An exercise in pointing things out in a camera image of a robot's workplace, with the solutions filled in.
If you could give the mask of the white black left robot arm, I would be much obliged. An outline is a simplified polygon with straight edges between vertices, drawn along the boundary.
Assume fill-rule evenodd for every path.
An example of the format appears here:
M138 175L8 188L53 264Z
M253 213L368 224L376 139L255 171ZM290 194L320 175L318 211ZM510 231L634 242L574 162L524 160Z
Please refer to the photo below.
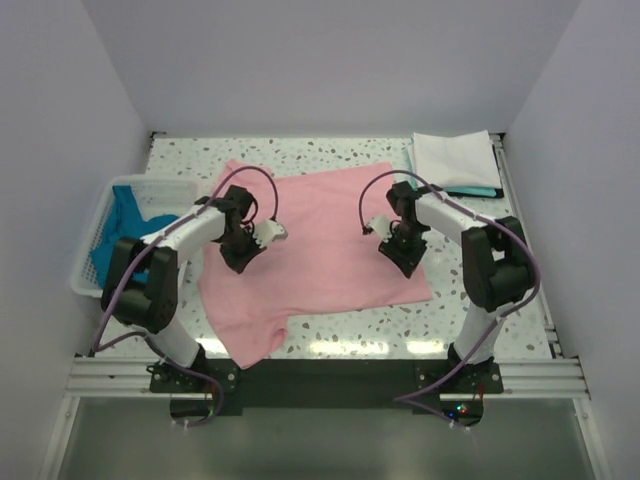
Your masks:
M204 196L186 214L140 238L115 244L101 298L105 314L133 328L166 366L151 373L185 392L202 391L213 377L204 349L176 318L181 266L208 243L220 245L221 257L237 274L263 247L255 239L255 197L233 185L221 198Z

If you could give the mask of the pink t shirt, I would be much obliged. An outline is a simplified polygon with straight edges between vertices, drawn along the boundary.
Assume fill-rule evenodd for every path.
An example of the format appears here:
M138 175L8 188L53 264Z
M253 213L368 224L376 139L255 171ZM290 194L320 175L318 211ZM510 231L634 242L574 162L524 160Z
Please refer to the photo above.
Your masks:
M410 278L378 251L374 236L362 233L358 200L367 193L370 216L391 215L386 193L388 162L280 177L269 185L254 171L230 160L232 182L259 202L260 218L276 210L288 236L237 274L217 245L204 247L198 280L204 312L236 364L249 368L279 349L294 315L332 314L388 305L428 302L432 292L418 269ZM273 192L279 193L279 206Z

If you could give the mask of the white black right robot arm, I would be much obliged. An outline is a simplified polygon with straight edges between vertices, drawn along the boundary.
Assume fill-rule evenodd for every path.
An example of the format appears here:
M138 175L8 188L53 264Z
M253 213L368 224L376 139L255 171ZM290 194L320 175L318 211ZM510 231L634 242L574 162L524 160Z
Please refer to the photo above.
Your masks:
M524 238L520 221L493 219L451 200L443 191L414 189L404 181L386 194L391 220L379 215L367 224L381 239L378 250L410 278L426 253L423 234L436 230L454 241L462 253L462 280L469 307L462 329L449 348L446 374L424 387L447 385L469 392L481 380L479 366L494 358L494 348L507 316L531 301L540 287L539 267Z

